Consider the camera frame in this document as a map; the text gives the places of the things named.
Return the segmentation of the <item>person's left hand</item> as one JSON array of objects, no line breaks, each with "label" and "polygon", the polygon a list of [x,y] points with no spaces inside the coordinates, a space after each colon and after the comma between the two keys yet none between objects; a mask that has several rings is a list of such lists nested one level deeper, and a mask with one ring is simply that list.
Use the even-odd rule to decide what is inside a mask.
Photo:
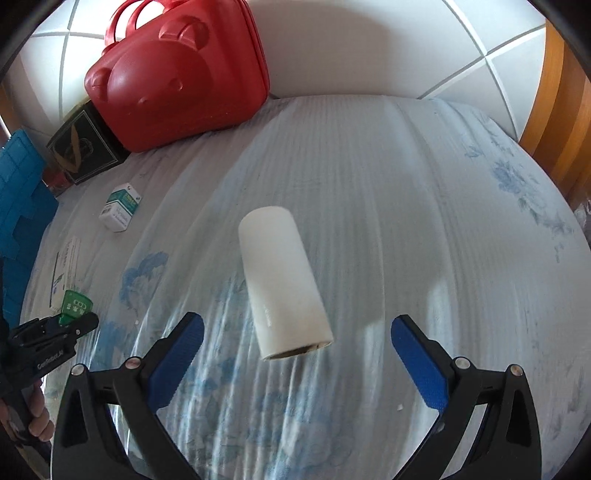
[{"label": "person's left hand", "polygon": [[[28,426],[29,433],[38,438],[41,442],[48,442],[52,439],[55,432],[55,425],[50,419],[49,411],[45,406],[45,397],[42,390],[43,380],[37,380],[29,397],[29,410],[33,416]],[[9,423],[9,409],[3,400],[0,400],[1,423],[10,440],[15,443],[16,436],[12,432]]]}]

